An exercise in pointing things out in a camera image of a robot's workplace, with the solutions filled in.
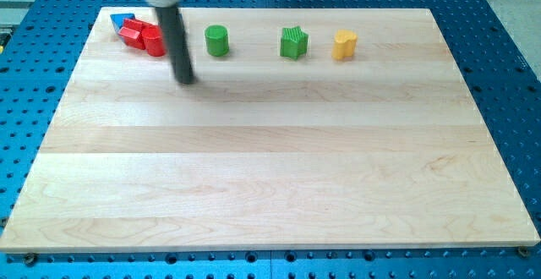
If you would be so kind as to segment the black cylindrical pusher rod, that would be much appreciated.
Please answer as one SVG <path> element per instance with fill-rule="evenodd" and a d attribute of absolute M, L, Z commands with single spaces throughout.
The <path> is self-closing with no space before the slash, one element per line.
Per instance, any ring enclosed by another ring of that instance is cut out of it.
<path fill-rule="evenodd" d="M 189 55 L 186 31 L 178 7 L 155 7 L 155 12 L 175 80 L 181 85 L 193 84 L 194 71 Z"/>

